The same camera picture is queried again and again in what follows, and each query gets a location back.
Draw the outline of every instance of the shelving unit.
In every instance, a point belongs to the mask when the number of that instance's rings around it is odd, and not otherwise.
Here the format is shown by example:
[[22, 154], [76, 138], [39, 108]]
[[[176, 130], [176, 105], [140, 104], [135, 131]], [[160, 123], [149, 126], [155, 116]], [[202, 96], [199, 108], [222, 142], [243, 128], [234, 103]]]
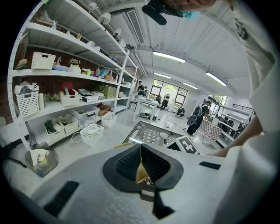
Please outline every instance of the shelving unit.
[[[50, 139], [48, 138], [44, 128], [44, 123], [42, 122], [43, 120], [47, 119], [48, 117], [56, 116], [57, 114], [65, 113], [64, 111], [71, 108], [97, 103], [114, 102], [113, 110], [115, 113], [126, 109], [127, 99], [129, 98], [128, 96], [130, 95], [131, 87], [121, 84], [121, 80], [123, 76], [130, 77], [131, 79], [127, 79], [129, 80], [129, 82], [131, 80], [131, 83], [133, 83], [134, 76], [130, 74], [125, 69], [125, 67], [133, 66], [136, 68], [136, 71], [138, 68], [138, 66], [129, 57], [129, 50], [126, 51], [124, 48], [122, 48], [120, 44], [114, 39], [114, 37], [103, 27], [102, 24], [100, 24], [86, 10], [84, 10], [82, 7], [80, 7], [78, 4], [71, 0], [55, 0], [48, 2], [47, 12], [50, 18], [57, 21], [57, 24], [59, 24], [59, 26], [63, 26], [64, 30], [80, 32], [81, 29], [83, 29], [85, 39], [88, 41], [91, 40], [95, 42], [95, 44], [100, 46], [103, 52], [107, 53], [108, 55], [97, 51], [85, 42], [77, 40], [73, 36], [70, 36], [62, 31], [51, 29], [44, 25], [30, 22], [35, 13], [37, 13], [37, 11], [43, 4], [43, 2], [40, 2], [34, 8], [29, 17], [24, 22], [22, 28], [20, 29], [10, 56], [8, 70], [7, 90], [10, 111], [12, 114], [14, 124], [18, 130], [20, 139], [22, 140], [27, 150], [30, 150], [30, 146], [29, 143], [26, 141], [24, 134], [21, 133], [21, 129], [19, 127], [21, 122], [28, 122], [29, 132], [32, 132], [34, 134], [37, 143], [45, 141], [49, 145], [52, 145], [54, 144], [54, 142], [50, 142]], [[111, 70], [114, 70], [119, 75], [119, 81], [112, 82], [101, 78], [87, 76], [84, 74], [56, 70], [13, 70], [15, 56], [23, 36], [28, 37], [28, 47], [51, 49], [53, 51], [66, 53], [76, 58], [84, 59], [88, 62], [95, 63], [101, 67], [107, 67]], [[122, 63], [121, 65], [112, 61], [108, 57], [112, 54], [114, 54], [115, 57], [118, 56], [117, 60], [118, 62]], [[80, 101], [80, 104], [69, 107], [64, 107], [60, 102], [47, 102], [45, 103], [45, 108], [43, 110], [39, 111], [36, 114], [23, 118], [21, 115], [17, 116], [16, 114], [13, 95], [13, 78], [27, 76], [75, 77], [80, 79], [91, 80], [93, 82], [102, 82], [105, 84], [115, 85], [117, 87], [116, 98], [103, 99], [89, 103]], [[117, 96], [119, 95], [120, 88], [126, 90], [125, 92], [128, 93], [127, 97], [117, 98]], [[70, 136], [71, 134], [77, 131], [79, 131], [79, 129], [65, 135], [65, 137]]]

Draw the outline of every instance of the fluorescent light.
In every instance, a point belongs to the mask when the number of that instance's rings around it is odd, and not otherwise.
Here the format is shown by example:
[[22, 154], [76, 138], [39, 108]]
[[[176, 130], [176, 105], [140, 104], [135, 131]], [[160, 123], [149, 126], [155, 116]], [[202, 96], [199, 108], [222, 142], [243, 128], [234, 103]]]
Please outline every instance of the fluorescent light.
[[218, 83], [220, 83], [223, 86], [227, 86], [221, 79], [217, 78], [216, 76], [214, 76], [213, 74], [211, 74], [210, 72], [206, 72], [206, 75], [210, 76], [212, 79], [216, 80]]
[[190, 84], [187, 84], [187, 83], [185, 83], [185, 82], [183, 82], [183, 84], [186, 85], [186, 86], [190, 86], [191, 88], [198, 89], [198, 88], [196, 88], [196, 87], [194, 87], [194, 86], [192, 86], [192, 85], [190, 85]]
[[184, 59], [177, 58], [177, 57], [174, 57], [174, 56], [171, 56], [171, 55], [168, 55], [168, 54], [163, 54], [163, 53], [159, 53], [159, 52], [155, 52], [155, 51], [153, 51], [153, 54], [156, 55], [156, 56], [160, 56], [160, 57], [164, 57], [164, 58], [169, 58], [169, 59], [172, 59], [172, 60], [175, 60], [175, 61], [179, 61], [179, 62], [182, 62], [182, 63], [186, 62], [186, 60], [184, 60]]
[[171, 77], [169, 76], [166, 76], [166, 75], [162, 75], [162, 74], [159, 74], [159, 73], [154, 73], [155, 75], [158, 75], [158, 76], [161, 76], [161, 77], [164, 77], [164, 78], [167, 78], [167, 79], [171, 79]]

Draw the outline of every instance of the wire rack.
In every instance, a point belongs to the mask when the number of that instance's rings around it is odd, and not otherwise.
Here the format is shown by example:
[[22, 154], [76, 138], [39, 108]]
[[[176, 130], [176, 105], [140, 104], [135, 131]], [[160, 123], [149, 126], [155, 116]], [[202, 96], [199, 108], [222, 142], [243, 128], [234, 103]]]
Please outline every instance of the wire rack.
[[[171, 132], [168, 130], [156, 127], [143, 121], [139, 121], [123, 143], [135, 143], [133, 139], [136, 139], [147, 144], [156, 144], [156, 140], [161, 132], [171, 135]], [[170, 138], [167, 140], [167, 143], [179, 137], [182, 137], [182, 135], [173, 132], [173, 135], [170, 136]]]

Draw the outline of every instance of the desk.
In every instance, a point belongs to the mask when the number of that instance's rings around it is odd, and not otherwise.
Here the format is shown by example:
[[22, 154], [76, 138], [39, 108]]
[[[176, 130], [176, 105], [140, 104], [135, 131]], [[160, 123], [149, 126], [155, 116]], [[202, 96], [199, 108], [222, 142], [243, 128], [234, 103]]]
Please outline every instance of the desk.
[[203, 120], [200, 126], [200, 130], [205, 133], [205, 138], [212, 138], [214, 141], [218, 139], [222, 133], [222, 129], [212, 124], [209, 121]]
[[153, 120], [153, 117], [155, 115], [155, 112], [157, 110], [158, 102], [155, 101], [155, 100], [149, 101], [145, 97], [141, 97], [141, 98], [138, 99], [138, 102], [137, 102], [137, 105], [136, 105], [136, 110], [134, 112], [134, 117], [133, 117], [132, 122], [135, 121], [135, 118], [136, 118], [137, 115], [140, 115], [140, 109], [144, 106], [144, 104], [154, 106], [154, 108], [152, 109], [152, 115], [150, 116], [150, 121], [149, 121], [149, 123], [151, 123], [151, 121]]

